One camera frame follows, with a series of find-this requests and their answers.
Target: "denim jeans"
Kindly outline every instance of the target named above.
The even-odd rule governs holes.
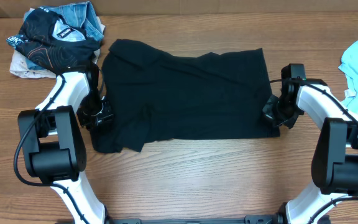
[[[52,37],[66,42],[77,42],[86,39],[83,33],[64,24],[61,19],[56,21]]]
[[[67,25],[84,29],[87,38],[93,38],[98,42],[104,38],[91,2],[71,3],[59,7],[44,6],[44,8],[62,15]],[[30,13],[31,11],[24,14],[24,20]],[[29,59],[26,59],[26,63],[31,70],[44,69]]]

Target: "pile of clothes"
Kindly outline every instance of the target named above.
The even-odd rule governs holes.
[[[90,2],[30,9],[19,33],[7,39],[15,49],[9,70],[21,78],[55,78],[67,67],[96,63],[104,28]]]

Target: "wood grain surface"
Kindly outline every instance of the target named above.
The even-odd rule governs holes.
[[[83,0],[0,0],[0,18],[22,18],[30,7]],[[358,11],[358,0],[92,0],[97,15],[158,15],[247,12]]]
[[[197,57],[264,49],[270,79],[289,63],[303,63],[342,100],[343,52],[358,40],[358,12],[109,16],[99,66],[116,39],[141,40],[173,55]],[[12,169],[19,141],[17,115],[35,108],[55,84],[9,73],[13,49],[5,39],[22,19],[0,19],[0,223],[53,223],[71,215],[51,189],[19,182]],[[280,84],[272,85],[279,94]],[[86,174],[113,218],[217,218],[274,213],[311,181],[319,130],[307,116],[280,138],[221,141],[172,140],[146,144],[141,153],[100,154],[82,129]],[[26,177],[24,161],[19,170]],[[330,213],[333,223],[358,223],[358,202]]]

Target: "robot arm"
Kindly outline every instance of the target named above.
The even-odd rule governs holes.
[[[333,102],[338,100],[324,82],[310,81],[324,94],[310,86],[300,85],[299,80],[306,80],[304,71],[303,65],[298,64],[283,68],[282,95],[280,98],[272,96],[270,104],[264,108],[268,120],[289,128],[298,115],[307,112],[321,130],[311,167],[313,181],[297,198],[279,210],[283,223],[289,224],[317,223],[336,205],[311,218],[327,203],[337,198],[358,196],[358,155],[346,154],[346,146],[358,149],[358,128]],[[358,120],[358,115],[349,113]]]
[[[76,122],[75,113],[85,126],[97,126],[107,113],[108,103],[98,94],[98,68],[93,65],[83,72],[66,72],[57,76],[56,84],[36,110],[22,111],[18,117],[21,136],[37,113],[61,92],[32,128],[23,145],[25,166],[32,177],[43,184],[58,184],[66,188],[81,212],[77,213],[69,196],[58,187],[51,187],[65,202],[75,223],[104,224],[106,208],[95,196],[85,175],[86,149]],[[39,138],[58,135],[58,142],[40,143]]]

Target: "black cable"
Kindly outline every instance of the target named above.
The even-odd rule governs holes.
[[[68,188],[60,185],[60,184],[42,184],[42,183],[35,183],[35,182],[30,182],[28,180],[25,180],[23,178],[23,176],[20,175],[19,173],[19,169],[17,167],[17,160],[19,158],[19,153],[20,153],[20,149],[23,146],[23,143],[25,141],[25,139],[27,138],[27,136],[30,133],[30,130],[35,126],[35,123],[40,119],[40,117],[45,113],[45,111],[48,109],[48,107],[55,101],[55,99],[57,98],[57,96],[59,95],[59,93],[62,91],[65,83],[66,83],[66,79],[63,75],[61,75],[62,78],[62,84],[60,85],[59,89],[56,91],[56,93],[51,97],[51,99],[49,99],[49,102],[44,106],[44,108],[42,108],[42,110],[38,113],[38,115],[34,118],[34,120],[30,123],[29,127],[26,129],[26,131],[24,132],[22,138],[20,139],[17,148],[16,148],[16,152],[15,152],[15,156],[13,159],[13,169],[14,172],[16,174],[16,177],[24,184],[30,185],[30,186],[36,186],[36,187],[57,187],[59,189],[63,190],[64,194],[67,194],[68,198],[71,200],[74,209],[76,210],[77,214],[80,216],[81,220],[84,221],[86,224],[90,224],[86,218],[84,217],[83,214],[81,214],[80,209],[78,208],[73,196],[71,195],[71,193],[68,191]]]
[[[272,80],[270,81],[270,83],[274,83],[274,82],[280,82],[280,81],[283,81],[283,80]],[[315,87],[314,85],[312,84],[309,84],[307,83],[306,81],[304,80],[290,80],[288,79],[289,82],[292,82],[292,83],[297,83],[297,84],[300,84],[300,85],[304,85],[304,86],[308,86],[314,90],[317,90],[319,91],[320,93],[326,95],[350,120],[352,120],[356,126],[358,127],[358,120],[356,120],[349,112],[347,109],[345,109],[342,104],[337,100],[335,99],[335,97],[333,97],[332,95],[328,94],[325,90],[321,90],[320,88],[318,87]],[[314,220],[317,218],[317,216],[322,213],[323,211],[325,211],[327,208],[329,208],[330,206],[332,205],[335,205],[337,204],[337,202],[344,202],[344,201],[358,201],[358,197],[349,197],[349,198],[336,198],[336,199],[332,199],[330,202],[328,202],[327,204],[325,204],[324,206],[322,206],[319,210],[317,210],[316,213],[313,214],[312,217],[310,217],[310,220],[308,222],[308,224],[312,224],[314,223]]]
[[[281,81],[283,81],[283,79],[271,80],[270,83],[281,82]]]

